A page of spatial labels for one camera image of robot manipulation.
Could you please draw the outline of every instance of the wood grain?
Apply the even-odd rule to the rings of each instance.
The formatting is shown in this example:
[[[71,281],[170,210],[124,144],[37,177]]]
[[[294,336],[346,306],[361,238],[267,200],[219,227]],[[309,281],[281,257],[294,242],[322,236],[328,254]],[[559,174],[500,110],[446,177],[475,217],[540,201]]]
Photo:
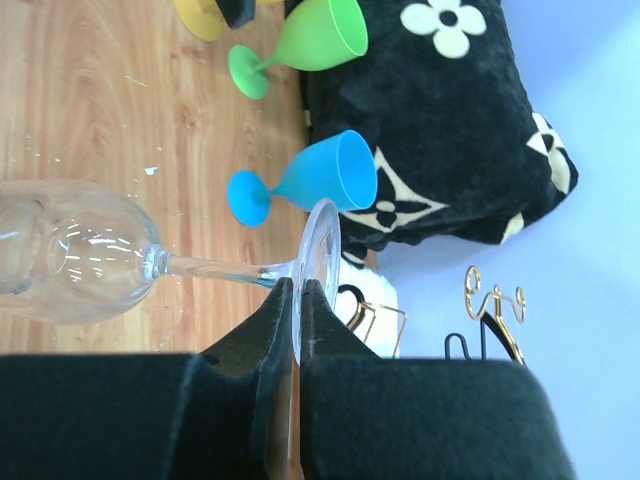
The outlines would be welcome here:
[[[304,147],[293,71],[270,69],[259,102],[236,90],[227,53],[266,56],[281,4],[213,44],[193,37],[171,0],[0,2],[0,180],[78,178],[121,191],[156,221],[165,247],[221,261],[295,257],[305,214],[284,201],[259,229],[226,203],[238,170],[276,183]],[[149,176],[146,167],[158,167]],[[0,352],[199,351],[262,303],[266,290],[161,279],[126,315],[83,327],[0,315]]]

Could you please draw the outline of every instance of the white wall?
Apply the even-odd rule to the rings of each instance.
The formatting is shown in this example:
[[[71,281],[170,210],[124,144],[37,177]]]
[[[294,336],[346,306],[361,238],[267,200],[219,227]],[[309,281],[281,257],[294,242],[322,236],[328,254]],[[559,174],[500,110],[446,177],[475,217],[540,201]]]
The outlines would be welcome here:
[[[547,390],[582,480],[640,478],[640,3],[503,0],[523,82],[581,173],[572,196],[501,247],[438,237],[393,245],[380,270],[409,313],[403,356],[478,352],[463,279],[521,285],[510,327]],[[504,357],[497,344],[490,356]]]

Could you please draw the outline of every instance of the wine glass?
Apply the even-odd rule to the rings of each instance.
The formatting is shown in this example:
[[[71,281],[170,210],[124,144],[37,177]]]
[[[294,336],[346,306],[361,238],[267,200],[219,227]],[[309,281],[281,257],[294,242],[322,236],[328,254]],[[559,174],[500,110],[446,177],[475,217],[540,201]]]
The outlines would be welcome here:
[[[253,172],[236,173],[227,198],[240,223],[258,227],[269,216],[274,196],[284,197],[306,211],[329,198],[339,212],[347,212],[371,207],[377,192],[378,174],[369,145],[355,130],[345,130],[296,155],[273,189]]]
[[[335,305],[340,225],[320,201],[297,259],[244,265],[165,251],[158,228],[125,196],[75,180],[0,182],[0,308],[59,324],[94,323],[139,303],[163,275],[218,278],[272,288],[302,272]]]
[[[238,89],[253,100],[269,90],[266,69],[282,63],[308,72],[327,70],[362,57],[369,34],[357,0],[304,0],[284,22],[276,51],[267,60],[244,45],[229,52],[229,71]]]
[[[173,0],[182,23],[205,42],[215,42],[227,29],[227,23],[215,0]]]

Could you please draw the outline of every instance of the white four-petal flower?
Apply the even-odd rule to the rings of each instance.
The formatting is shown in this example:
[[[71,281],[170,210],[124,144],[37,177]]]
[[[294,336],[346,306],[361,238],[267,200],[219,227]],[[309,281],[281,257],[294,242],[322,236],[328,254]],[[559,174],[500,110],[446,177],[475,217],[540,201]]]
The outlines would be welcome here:
[[[487,23],[480,10],[460,5],[460,0],[426,0],[407,5],[400,14],[404,28],[416,35],[433,36],[433,44],[440,55],[462,58],[470,48],[467,35],[482,35]]]

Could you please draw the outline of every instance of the black velvet pillow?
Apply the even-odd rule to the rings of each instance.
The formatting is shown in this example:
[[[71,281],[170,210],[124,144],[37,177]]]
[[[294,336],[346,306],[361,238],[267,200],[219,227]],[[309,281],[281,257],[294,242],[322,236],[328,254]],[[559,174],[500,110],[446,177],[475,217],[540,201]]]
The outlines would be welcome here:
[[[301,72],[311,141],[351,128],[375,152],[375,204],[341,215],[345,260],[435,234],[499,244],[571,193],[578,172],[529,103],[499,0],[359,2],[367,55]]]

